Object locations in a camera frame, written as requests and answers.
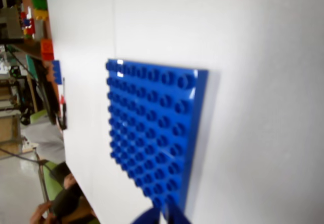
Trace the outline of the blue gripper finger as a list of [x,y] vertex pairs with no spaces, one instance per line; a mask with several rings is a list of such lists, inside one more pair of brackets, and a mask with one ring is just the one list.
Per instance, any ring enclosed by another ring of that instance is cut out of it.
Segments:
[[152,207],[141,215],[139,215],[132,224],[159,224],[160,210],[157,207]]
[[168,224],[191,224],[181,209],[174,203],[167,205],[166,217]]

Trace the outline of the bare person hand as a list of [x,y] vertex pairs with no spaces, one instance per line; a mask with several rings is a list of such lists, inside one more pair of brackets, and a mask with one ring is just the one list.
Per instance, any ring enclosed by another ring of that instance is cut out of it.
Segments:
[[39,204],[31,216],[29,223],[30,224],[51,224],[55,223],[56,217],[52,214],[49,213],[46,218],[43,217],[43,214],[49,210],[49,208],[52,206],[51,201],[44,202],[42,204]]

